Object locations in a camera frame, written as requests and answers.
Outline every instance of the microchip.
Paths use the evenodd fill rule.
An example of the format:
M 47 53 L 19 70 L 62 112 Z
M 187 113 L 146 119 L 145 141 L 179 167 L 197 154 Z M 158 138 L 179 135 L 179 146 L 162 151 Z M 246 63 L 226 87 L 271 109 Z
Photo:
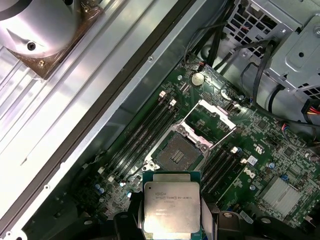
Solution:
M 291 147 L 288 147 L 285 151 L 284 151 L 284 154 L 287 156 L 287 157 L 290 157 L 295 151 L 291 148 Z
M 199 149 L 176 133 L 158 154 L 156 162 L 168 171 L 186 171 L 201 155 Z
M 261 120 L 257 125 L 261 130 L 265 129 L 267 124 L 265 121 Z

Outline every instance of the ram slot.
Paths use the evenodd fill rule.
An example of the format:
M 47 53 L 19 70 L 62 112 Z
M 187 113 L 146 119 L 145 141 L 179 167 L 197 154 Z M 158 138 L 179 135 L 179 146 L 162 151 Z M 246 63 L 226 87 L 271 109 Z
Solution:
M 204 166 L 202 176 L 205 176 L 210 172 L 210 169 L 212 168 L 213 164 L 216 162 L 216 160 L 223 154 L 226 153 L 226 151 L 223 148 L 220 148 L 213 157 L 211 157 L 207 164 Z
M 152 105 L 152 107 L 146 113 L 147 117 L 143 121 L 141 121 L 141 123 L 137 124 L 137 126 L 135 126 L 135 128 L 131 131 L 132 133 L 128 137 L 128 140 L 125 142 L 125 145 L 113 155 L 112 159 L 105 164 L 105 167 L 113 165 L 115 160 L 121 159 L 122 155 L 125 154 L 127 150 L 131 149 L 134 140 L 137 139 L 137 135 L 140 132 L 143 132 L 145 124 L 148 124 L 150 121 L 152 121 L 155 115 L 158 114 L 160 109 L 162 109 L 165 104 L 162 100 L 160 102 L 157 101 Z
M 141 148 L 146 143 L 146 141 L 150 137 L 150 133 L 152 133 L 155 129 L 155 126 L 166 117 L 169 110 L 169 105 L 167 105 L 157 114 L 157 116 L 152 121 L 150 121 L 146 125 L 145 130 L 140 133 L 139 137 L 137 137 L 136 142 L 133 144 L 130 150 L 118 160 L 118 164 L 114 164 L 114 169 L 118 169 L 115 174 L 117 174 L 119 170 L 121 171 L 122 168 L 124 168 L 128 164 L 132 156 L 139 150 L 139 148 Z
M 162 124 L 159 124 L 159 125 L 154 127 L 154 129 L 156 129 L 156 131 L 152 134 L 152 137 L 147 141 L 148 144 L 145 144 L 144 147 L 139 151 L 138 156 L 133 158 L 133 160 L 130 162 L 129 166 L 126 167 L 124 172 L 121 174 L 120 179 L 123 179 L 128 174 L 128 172 L 134 167 L 134 165 L 137 163 L 137 161 L 139 161 L 142 158 L 142 156 L 146 153 L 146 150 L 148 148 L 152 148 L 153 147 L 153 145 L 151 145 L 151 144 L 157 138 L 159 138 L 159 136 L 161 135 L 161 133 L 164 130 L 166 130 L 171 125 L 171 123 L 175 119 L 176 113 L 177 113 L 177 110 L 176 109 L 172 109 L 170 111 L 169 117 L 165 120 L 164 124 L 162 123 Z
M 139 131 L 138 133 L 135 133 L 132 137 L 133 137 L 133 141 L 130 141 L 129 145 L 125 146 L 125 150 L 121 152 L 121 154 L 117 154 L 113 159 L 112 159 L 112 164 L 109 165 L 109 168 L 114 170 L 116 168 L 118 168 L 118 165 L 122 162 L 123 159 L 126 159 L 125 156 L 127 156 L 128 154 L 130 154 L 133 150 L 133 148 L 135 148 L 137 146 L 137 143 L 140 141 L 141 138 L 144 138 L 146 135 L 146 129 L 150 127 L 150 125 L 157 120 L 159 117 L 162 116 L 162 114 L 165 114 L 165 112 L 169 109 L 168 105 L 167 105 L 167 101 L 166 101 L 166 105 L 164 104 L 160 104 L 157 106 L 157 108 L 155 109 L 155 111 L 152 112 L 151 115 L 149 115 L 144 121 L 142 125 L 139 125 Z
M 231 164 L 229 164 L 227 166 L 227 168 L 221 172 L 221 175 L 215 181 L 212 182 L 213 184 L 211 185 L 211 187 L 209 187 L 208 193 L 214 192 L 217 189 L 217 187 L 222 183 L 222 180 L 224 179 L 226 174 L 231 169 L 234 169 L 234 167 L 236 167 L 236 165 L 238 165 L 238 164 L 239 164 L 238 159 L 234 158 L 233 162 Z
M 213 169 L 212 173 L 210 174 L 210 177 L 208 177 L 206 185 L 203 186 L 202 191 L 204 193 L 208 193 L 209 190 L 216 184 L 218 179 L 220 178 L 221 175 L 226 174 L 227 169 L 232 165 L 234 161 L 234 155 L 228 155 L 222 164 L 219 164 L 216 169 Z
M 226 158 L 229 156 L 229 152 L 223 151 L 220 155 L 217 155 L 215 159 L 213 159 L 213 164 L 210 168 L 207 169 L 207 172 L 202 176 L 202 182 L 207 183 L 209 179 L 215 174 L 217 168 L 222 165 Z

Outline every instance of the metal side panel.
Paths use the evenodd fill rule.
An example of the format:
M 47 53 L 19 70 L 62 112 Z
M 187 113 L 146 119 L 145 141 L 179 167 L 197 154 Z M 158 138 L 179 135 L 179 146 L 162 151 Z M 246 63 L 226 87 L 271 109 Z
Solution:
M 145 8 L 143 8 L 144 15 L 134 24 L 130 25 L 131 31 L 127 30 L 124 34 L 125 36 L 119 39 L 117 45 L 112 46 L 113 50 L 108 49 L 108 42 L 116 37 L 112 32 L 109 32 L 109 29 L 117 22 L 118 16 L 122 13 L 124 13 L 123 18 L 136 16 L 140 8 L 132 6 L 132 4 L 138 4 L 140 6 L 146 2 L 149 2 L 149 5 L 146 4 L 148 7 L 145 6 Z M 133 91 L 138 90 L 142 84 L 141 90 L 143 92 L 138 91 L 138 93 L 143 94 L 146 100 L 181 59 L 185 46 L 195 30 L 203 24 L 210 24 L 209 20 L 216 20 L 222 12 L 222 7 L 225 2 L 225 0 L 216 0 L 214 2 L 211 0 L 178 0 L 177 2 L 172 2 L 171 0 L 155 0 L 153 2 L 132 0 L 123 3 L 122 8 L 118 8 L 118 12 L 115 13 L 113 17 L 111 16 L 113 20 L 110 20 L 109 23 L 98 22 L 93 26 L 93 28 L 97 28 L 99 24 L 104 26 L 104 29 L 97 34 L 96 38 L 93 41 L 89 41 L 90 44 L 95 45 L 95 47 L 90 46 L 88 42 L 84 44 L 84 40 L 88 36 L 86 36 L 78 46 L 79 48 L 81 44 L 84 44 L 83 47 L 85 48 L 86 45 L 89 44 L 89 48 L 84 49 L 85 53 L 83 53 L 87 55 L 87 61 L 83 63 L 84 60 L 73 59 L 72 56 L 76 52 L 73 51 L 71 56 L 66 60 L 66 62 L 70 60 L 74 63 L 69 63 L 72 67 L 68 68 L 66 66 L 64 68 L 66 64 L 64 63 L 57 73 L 62 69 L 66 71 L 64 77 L 60 80 L 60 82 L 62 81 L 63 83 L 68 81 L 71 76 L 73 77 L 72 81 L 69 81 L 68 87 L 72 86 L 72 84 L 77 85 L 78 82 L 85 79 L 86 82 L 83 82 L 81 86 L 87 84 L 88 86 L 94 85 L 95 88 L 88 88 L 83 92 L 79 91 L 80 98 L 74 97 L 69 99 L 68 103 L 70 102 L 75 105 L 74 110 L 68 109 L 68 111 L 63 112 L 63 115 L 58 120 L 55 118 L 55 120 L 53 120 L 55 124 L 53 126 L 50 124 L 52 127 L 48 128 L 46 134 L 36 143 L 31 151 L 25 150 L 23 146 L 22 150 L 24 154 L 21 154 L 13 151 L 14 146 L 9 145 L 5 151 L 2 152 L 2 154 L 6 153 L 7 156 L 15 154 L 19 156 L 20 161 L 23 161 L 27 156 L 27 160 L 22 166 L 20 166 L 21 163 L 19 161 L 15 162 L 15 165 L 18 166 L 17 172 L 15 172 L 13 176 L 7 176 L 6 178 L 14 182 L 16 186 L 23 185 L 23 187 L 20 187 L 20 191 L 24 188 L 25 190 L 4 214 L 2 219 L 0 219 L 0 237 L 7 236 L 8 239 L 9 237 L 21 238 L 22 240 L 27 239 L 27 236 L 21 230 L 23 226 L 34 215 L 45 199 L 48 198 L 49 194 L 53 192 L 54 188 L 61 182 L 71 167 L 82 158 L 86 149 L 88 147 L 92 149 L 99 148 L 98 146 L 101 145 L 101 142 L 99 138 L 97 138 L 97 135 L 100 134 L 100 132 L 106 135 L 109 133 L 107 130 L 102 130 L 111 118 L 117 115 L 117 110 L 120 105 L 129 101 L 138 108 L 139 105 L 143 104 L 143 99 L 136 99 L 132 94 L 134 93 Z M 116 3 L 119 2 L 115 1 L 109 4 L 106 12 Z M 163 20 L 161 24 L 158 24 L 161 18 L 163 18 Z M 122 19 L 119 19 L 117 23 L 125 25 L 125 21 Z M 123 26 L 121 28 L 119 28 L 119 26 L 115 28 L 116 29 L 113 29 L 115 33 L 123 30 Z M 148 37 L 142 45 L 142 38 L 147 35 Z M 128 54 L 132 55 L 129 61 L 127 59 Z M 104 55 L 104 57 L 100 59 L 100 62 L 103 61 L 103 64 L 94 65 L 100 55 Z M 90 73 L 86 72 L 87 65 L 93 68 Z M 47 111 L 43 113 L 46 117 L 45 120 L 51 120 L 48 119 L 48 115 L 55 109 L 55 104 L 57 104 L 60 99 L 64 99 L 63 96 L 66 94 L 67 89 L 65 86 L 64 92 L 56 96 L 56 98 L 52 100 L 51 105 L 49 105 L 48 108 L 46 107 Z M 132 106 L 129 104 L 123 105 L 123 107 L 123 109 L 126 109 Z M 83 118 L 77 124 L 74 118 L 78 116 L 79 112 L 83 113 L 81 115 Z M 62 121 L 65 119 L 69 119 L 69 121 L 72 120 L 72 123 L 76 125 L 75 127 L 72 125 L 72 127 L 74 127 L 72 131 L 71 128 L 66 127 L 66 123 L 69 122 Z M 35 134 L 32 134 L 31 127 L 28 130 L 31 135 L 24 134 L 21 139 L 25 141 L 27 139 L 33 139 Z M 61 145 L 59 145 L 61 141 L 57 140 L 57 138 L 60 138 L 60 140 L 64 139 Z M 33 163 L 36 163 L 37 160 L 40 162 L 39 165 L 43 166 L 40 171 L 39 169 L 32 169 L 35 168 Z M 20 181 L 23 181 L 23 179 L 20 175 L 24 171 L 31 171 L 33 176 L 36 172 L 38 172 L 38 174 L 36 174 L 31 182 L 28 179 L 28 182 L 21 184 Z M 12 184 L 10 187 L 2 187 L 8 191 L 11 190 L 12 187 L 15 188 L 15 185 Z
M 46 81 L 0 50 L 0 218 L 177 1 L 104 0 L 103 16 Z

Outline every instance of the white label sticker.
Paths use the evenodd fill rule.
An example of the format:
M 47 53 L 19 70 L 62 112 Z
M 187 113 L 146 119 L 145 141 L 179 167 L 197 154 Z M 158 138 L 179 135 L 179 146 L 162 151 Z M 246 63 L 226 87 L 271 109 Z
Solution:
M 247 160 L 252 166 L 256 165 L 256 163 L 258 162 L 258 159 L 256 159 L 254 156 L 250 156 Z
M 240 212 L 240 216 L 248 223 L 248 224 L 253 224 L 254 221 L 252 220 L 251 217 L 249 217 L 248 214 L 246 214 L 244 211 Z

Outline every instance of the black cable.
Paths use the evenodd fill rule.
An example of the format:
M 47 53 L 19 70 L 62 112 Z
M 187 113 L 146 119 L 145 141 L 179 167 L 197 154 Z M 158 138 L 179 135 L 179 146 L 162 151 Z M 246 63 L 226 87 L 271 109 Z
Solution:
M 267 111 L 266 109 L 264 109 L 263 107 L 261 107 L 258 103 L 257 103 L 257 96 L 258 96 L 258 90 L 259 90 L 259 85 L 260 85 L 260 81 L 261 81 L 261 77 L 262 74 L 264 72 L 264 69 L 266 68 L 268 61 L 271 57 L 272 51 L 273 51 L 273 42 L 271 41 L 267 46 L 266 46 L 266 50 L 264 53 L 264 56 L 262 58 L 262 61 L 258 67 L 258 71 L 256 73 L 254 82 L 253 82 L 253 106 L 260 112 L 264 113 L 265 115 L 278 119 L 280 121 L 283 121 L 284 123 L 288 123 L 288 124 L 296 124 L 299 126 L 305 126 L 305 127 L 309 127 L 309 128 L 320 128 L 320 125 L 317 124 L 310 124 L 310 123 L 306 123 L 306 122 L 300 122 L 300 121 L 294 121 L 294 120 L 290 120 L 290 119 L 286 119 L 280 116 L 277 116 L 269 111 Z
M 190 49 L 190 46 L 195 38 L 195 36 L 197 35 L 197 33 L 199 33 L 200 31 L 202 30 L 205 30 L 205 29 L 214 29 L 214 28 L 217 28 L 217 27 L 220 27 L 220 26 L 225 26 L 227 24 L 227 22 L 222 22 L 222 23 L 216 23 L 216 24 L 213 24 L 213 25 L 209 25 L 209 26 L 204 26 L 204 27 L 200 27 L 198 28 L 194 34 L 192 35 L 192 37 L 190 38 L 187 46 L 185 47 L 185 50 L 184 50 L 184 55 L 183 55 L 183 62 L 184 64 L 186 65 L 198 65 L 199 62 L 188 62 L 187 61 L 187 55 L 188 55 L 188 52 L 189 52 L 189 49 Z
M 226 13 L 228 12 L 228 9 L 230 9 L 230 7 L 233 5 L 233 1 L 229 0 L 229 2 L 226 3 L 225 8 L 224 8 L 224 12 L 220 15 L 220 17 L 217 19 L 218 23 L 221 22 L 226 22 L 228 19 L 225 17 Z M 212 35 L 214 35 L 215 33 L 215 29 L 209 29 L 204 35 L 203 37 L 198 41 L 198 43 L 194 46 L 194 48 L 192 49 L 192 53 L 194 53 L 195 55 L 198 55 L 198 53 L 201 51 L 201 49 L 204 47 L 204 45 L 206 44 L 207 41 L 209 41 L 209 39 L 211 38 Z
M 275 87 L 275 90 L 274 90 L 273 93 L 271 94 L 270 99 L 269 99 L 269 102 L 268 102 L 268 111 L 269 111 L 270 113 L 272 113 L 272 106 L 273 106 L 273 104 L 274 104 L 274 100 L 275 100 L 276 95 L 277 95 L 280 91 L 282 91 L 282 90 L 284 90 L 284 89 L 285 89 L 285 87 L 282 86 L 281 84 L 278 84 L 278 85 Z
M 245 87 L 244 87 L 244 75 L 245 75 L 245 72 L 248 71 L 248 69 L 250 68 L 251 65 L 255 66 L 256 68 L 259 67 L 259 66 L 258 66 L 257 64 L 255 64 L 254 62 L 249 62 L 249 64 L 243 69 L 243 71 L 242 71 L 241 74 L 240 74 L 241 88 L 242 88 L 242 91 L 244 91 L 244 92 L 245 92 Z
M 289 139 L 289 137 L 287 136 L 286 134 L 286 129 L 282 130 L 282 135 L 284 137 L 284 139 L 293 147 L 295 148 L 298 148 L 298 149 L 315 149 L 315 148 L 319 148 L 320 147 L 320 143 L 318 144 L 314 144 L 314 145 L 311 145 L 311 146 L 299 146 L 299 145 L 296 145 L 294 143 L 291 142 L 291 140 Z
M 227 21 L 231 14 L 233 13 L 234 9 L 235 9 L 236 5 L 234 4 L 234 1 L 229 1 L 228 6 L 225 8 L 225 12 L 222 14 L 222 21 L 225 22 Z M 212 40 L 212 44 L 211 44 L 211 48 L 209 50 L 209 55 L 207 57 L 206 63 L 209 66 L 213 66 L 214 61 L 217 58 L 218 55 L 218 49 L 219 49 L 219 45 L 220 45 L 220 41 L 222 38 L 222 34 L 224 31 L 224 27 L 220 26 L 216 29 L 214 36 L 213 36 L 213 40 Z
M 252 42 L 244 45 L 237 46 L 233 49 L 233 52 L 235 53 L 236 51 L 239 51 L 241 49 L 249 49 L 249 48 L 256 48 L 256 47 L 265 47 L 268 44 L 268 40 L 263 40 L 263 41 L 257 41 L 257 42 Z M 221 62 L 219 62 L 215 67 L 214 70 L 218 70 L 219 68 L 222 67 L 223 64 L 225 64 L 229 59 L 232 57 L 233 53 L 229 52 Z

